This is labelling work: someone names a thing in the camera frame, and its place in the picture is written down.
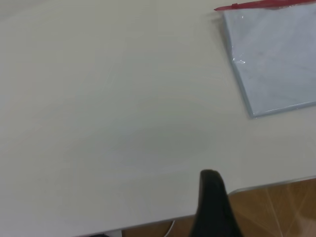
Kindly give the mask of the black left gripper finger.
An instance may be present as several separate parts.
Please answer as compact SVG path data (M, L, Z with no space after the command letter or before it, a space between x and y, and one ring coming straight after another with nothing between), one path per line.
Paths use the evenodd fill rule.
M221 175L215 170L200 173L199 196L191 237L243 236Z

